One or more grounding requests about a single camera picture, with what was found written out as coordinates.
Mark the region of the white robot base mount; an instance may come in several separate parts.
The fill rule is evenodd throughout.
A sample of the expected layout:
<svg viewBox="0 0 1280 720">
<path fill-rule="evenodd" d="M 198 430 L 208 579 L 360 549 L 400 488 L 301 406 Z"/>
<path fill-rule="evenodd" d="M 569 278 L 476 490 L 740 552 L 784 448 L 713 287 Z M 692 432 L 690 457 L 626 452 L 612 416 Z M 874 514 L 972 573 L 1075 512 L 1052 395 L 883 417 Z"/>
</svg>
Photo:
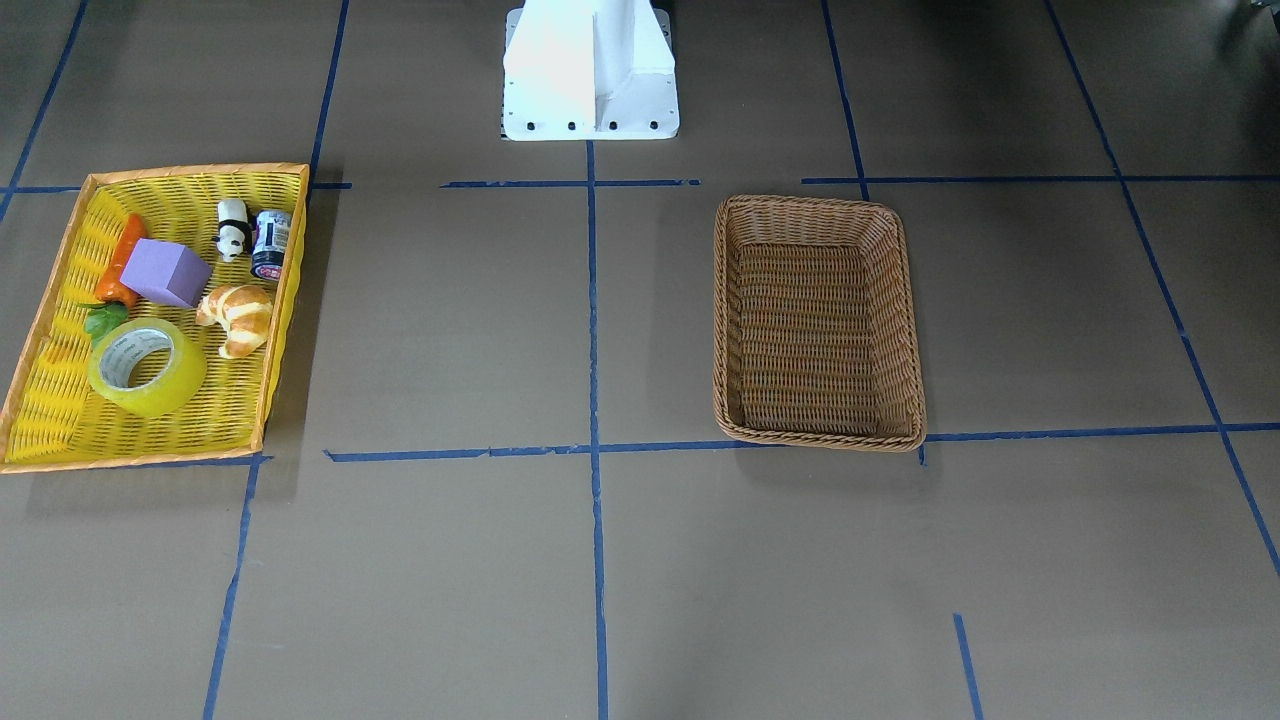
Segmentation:
<svg viewBox="0 0 1280 720">
<path fill-rule="evenodd" d="M 502 61 L 509 141 L 678 135 L 672 18 L 652 1 L 526 1 L 506 15 Z"/>
</svg>

